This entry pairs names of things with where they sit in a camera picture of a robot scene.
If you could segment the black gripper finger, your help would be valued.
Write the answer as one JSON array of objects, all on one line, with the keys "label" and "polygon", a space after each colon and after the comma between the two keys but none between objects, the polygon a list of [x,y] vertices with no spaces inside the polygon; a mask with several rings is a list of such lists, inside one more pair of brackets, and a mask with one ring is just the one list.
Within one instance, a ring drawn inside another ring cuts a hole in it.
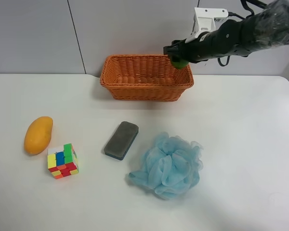
[{"label": "black gripper finger", "polygon": [[163,54],[168,56],[171,62],[174,63],[188,63],[185,57],[182,55],[181,48],[185,45],[185,39],[173,40],[171,45],[163,47]]}]

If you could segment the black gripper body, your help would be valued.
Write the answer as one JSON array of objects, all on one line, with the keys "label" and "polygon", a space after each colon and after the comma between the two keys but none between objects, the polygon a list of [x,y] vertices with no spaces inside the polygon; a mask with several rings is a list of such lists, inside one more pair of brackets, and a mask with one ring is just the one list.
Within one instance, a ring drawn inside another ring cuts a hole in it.
[{"label": "black gripper body", "polygon": [[202,33],[197,39],[180,44],[180,59],[189,63],[198,63],[226,56],[246,56],[242,47],[242,27],[244,21],[232,19],[223,23],[219,29]]}]

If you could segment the black wrapped robot arm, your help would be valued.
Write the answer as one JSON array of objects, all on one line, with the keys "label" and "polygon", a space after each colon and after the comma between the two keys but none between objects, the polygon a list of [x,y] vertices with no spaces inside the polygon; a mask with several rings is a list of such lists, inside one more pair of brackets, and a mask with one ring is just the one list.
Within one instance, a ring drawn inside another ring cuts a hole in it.
[{"label": "black wrapped robot arm", "polygon": [[289,45],[289,0],[265,4],[259,0],[241,1],[250,12],[240,21],[226,9],[195,7],[191,34],[163,48],[172,65],[182,69],[189,63],[231,56],[247,57],[256,51]]}]

